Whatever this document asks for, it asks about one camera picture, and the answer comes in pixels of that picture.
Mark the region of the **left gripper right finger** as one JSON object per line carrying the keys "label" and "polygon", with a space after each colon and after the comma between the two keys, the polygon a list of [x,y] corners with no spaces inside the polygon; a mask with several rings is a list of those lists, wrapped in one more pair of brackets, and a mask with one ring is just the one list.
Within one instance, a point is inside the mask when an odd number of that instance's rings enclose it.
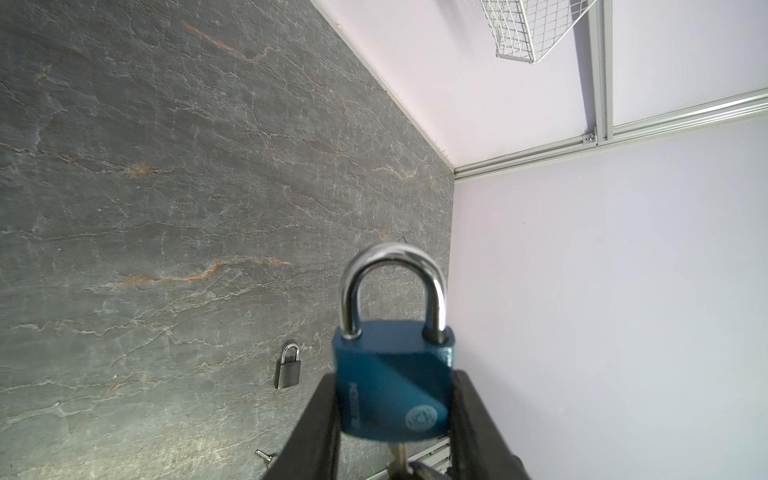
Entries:
{"label": "left gripper right finger", "polygon": [[452,479],[518,479],[530,476],[507,446],[467,372],[452,372],[449,413]]}

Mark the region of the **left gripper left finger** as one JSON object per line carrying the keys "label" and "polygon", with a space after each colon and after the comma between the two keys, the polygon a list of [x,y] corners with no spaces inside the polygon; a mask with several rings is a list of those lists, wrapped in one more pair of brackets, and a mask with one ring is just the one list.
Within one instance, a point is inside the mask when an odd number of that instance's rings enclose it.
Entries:
{"label": "left gripper left finger", "polygon": [[287,443],[263,476],[278,479],[335,479],[340,448],[336,376],[323,376]]}

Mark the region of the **key for blue padlock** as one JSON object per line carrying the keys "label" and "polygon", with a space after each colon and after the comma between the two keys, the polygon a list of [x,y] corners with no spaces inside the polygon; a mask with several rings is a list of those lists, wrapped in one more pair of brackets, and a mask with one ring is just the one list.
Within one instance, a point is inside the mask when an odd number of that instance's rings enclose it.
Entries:
{"label": "key for blue padlock", "polygon": [[387,466],[389,480],[409,480],[413,478],[405,443],[389,443],[388,448],[393,460]]}

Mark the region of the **blue padlock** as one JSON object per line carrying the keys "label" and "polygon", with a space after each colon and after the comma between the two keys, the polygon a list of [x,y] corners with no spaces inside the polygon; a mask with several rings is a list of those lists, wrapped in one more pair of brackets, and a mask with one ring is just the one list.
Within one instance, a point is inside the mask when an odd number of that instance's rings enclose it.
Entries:
{"label": "blue padlock", "polygon": [[[361,319],[362,281],[387,265],[404,267],[421,280],[423,319]],[[447,324],[444,276],[429,255],[404,243],[380,243],[359,252],[341,277],[340,325],[332,346],[346,434],[388,443],[447,434],[455,336]]]}

